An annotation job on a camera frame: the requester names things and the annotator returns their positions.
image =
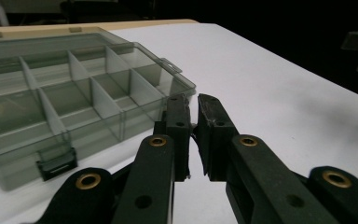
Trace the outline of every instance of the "screw hole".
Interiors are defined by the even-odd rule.
[[[305,205],[304,201],[300,197],[294,194],[287,195],[286,201],[293,207],[304,207]]]
[[[324,171],[322,174],[325,181],[336,187],[347,189],[351,186],[351,181],[343,174],[334,171]]]
[[[162,147],[167,143],[167,140],[162,137],[154,137],[149,140],[149,144],[152,147]]]
[[[243,137],[240,139],[241,144],[247,147],[254,147],[257,145],[257,141],[250,137]]]
[[[147,195],[139,196],[135,200],[135,206],[139,209],[145,209],[145,208],[149,207],[151,204],[152,204],[152,198]]]
[[[78,189],[93,189],[101,182],[101,176],[98,174],[81,175],[76,181]]]

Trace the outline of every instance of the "dark background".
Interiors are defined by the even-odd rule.
[[[166,19],[216,23],[358,93],[358,51],[340,48],[348,32],[358,31],[358,0],[330,2],[120,0],[110,5],[68,5],[63,1],[60,14],[7,16],[13,25]]]

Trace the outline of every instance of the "table surface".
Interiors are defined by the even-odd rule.
[[[193,123],[197,122],[197,95],[210,94],[222,102],[240,133],[263,139],[289,169],[308,176],[313,167],[330,165],[358,177],[358,94],[216,24],[151,22],[137,28],[129,22],[130,29],[109,23],[104,29],[141,43],[183,70],[182,75],[197,85],[189,105]],[[113,164],[115,153],[123,148],[135,152],[151,133],[86,158],[74,171],[48,182],[38,179],[9,192],[0,190],[0,223],[35,222],[70,174],[90,166],[117,171],[133,157]],[[193,142],[190,171],[191,179],[175,183],[173,223],[237,223],[225,183],[211,183],[202,174]]]
[[[96,23],[79,23],[79,24],[59,24],[59,25],[33,25],[33,26],[0,26],[0,32],[17,32],[17,31],[38,31],[38,30],[52,30],[58,28],[69,27],[100,27],[104,30],[121,30],[136,27],[146,27],[164,24],[176,23],[198,23],[194,20],[181,19],[181,20],[155,20],[155,21],[119,21],[119,22],[96,22]]]

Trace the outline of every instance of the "white table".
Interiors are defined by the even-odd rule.
[[[169,59],[197,85],[217,97],[240,133],[262,138],[289,169],[308,176],[317,166],[335,166],[358,177],[358,95],[296,66],[215,24],[169,24],[113,31]],[[197,122],[197,95],[190,102]],[[135,151],[148,131],[79,162],[114,172],[118,150]],[[175,184],[173,223],[236,223],[225,183],[202,174],[198,149],[190,144],[192,178]],[[0,223],[34,222],[73,172],[0,190]]]

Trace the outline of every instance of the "plastic organizer box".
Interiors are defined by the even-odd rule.
[[[104,30],[1,38],[0,188],[47,180],[153,127],[195,85],[139,43]]]

